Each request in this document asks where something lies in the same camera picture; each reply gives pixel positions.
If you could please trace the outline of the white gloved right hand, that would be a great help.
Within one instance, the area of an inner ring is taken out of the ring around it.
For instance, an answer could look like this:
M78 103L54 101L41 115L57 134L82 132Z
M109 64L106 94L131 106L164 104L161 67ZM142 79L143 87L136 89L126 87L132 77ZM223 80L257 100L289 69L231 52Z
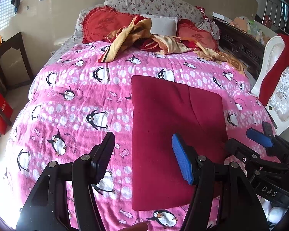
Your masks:
M260 203L269 225L278 224L288 210L281 207L273 207L271 202L262 197L260 197Z

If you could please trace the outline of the bare left hand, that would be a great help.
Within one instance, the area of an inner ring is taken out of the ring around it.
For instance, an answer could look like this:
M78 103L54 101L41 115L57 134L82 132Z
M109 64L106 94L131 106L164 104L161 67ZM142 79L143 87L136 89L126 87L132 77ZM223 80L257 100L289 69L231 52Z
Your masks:
M120 229L119 231L147 231L148 225L146 222L136 223L132 226Z

